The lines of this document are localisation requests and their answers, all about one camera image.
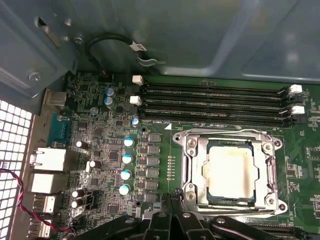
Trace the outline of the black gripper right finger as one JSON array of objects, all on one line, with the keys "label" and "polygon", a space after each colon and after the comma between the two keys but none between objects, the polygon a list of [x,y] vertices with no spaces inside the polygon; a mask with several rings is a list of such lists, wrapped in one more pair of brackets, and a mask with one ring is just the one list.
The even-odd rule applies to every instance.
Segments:
[{"label": "black gripper right finger", "polygon": [[188,240],[295,240],[292,227],[253,226],[227,216],[217,216],[206,222],[195,213],[185,211],[181,197],[172,197],[172,215]]}]

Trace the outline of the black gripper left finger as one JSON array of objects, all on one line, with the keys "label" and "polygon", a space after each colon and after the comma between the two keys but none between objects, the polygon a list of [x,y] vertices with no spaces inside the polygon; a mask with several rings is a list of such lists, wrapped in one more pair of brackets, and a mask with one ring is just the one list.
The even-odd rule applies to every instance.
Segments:
[{"label": "black gripper left finger", "polygon": [[172,197],[162,195],[160,211],[147,212],[142,218],[120,216],[83,234],[71,233],[71,240],[169,240],[172,224]]}]

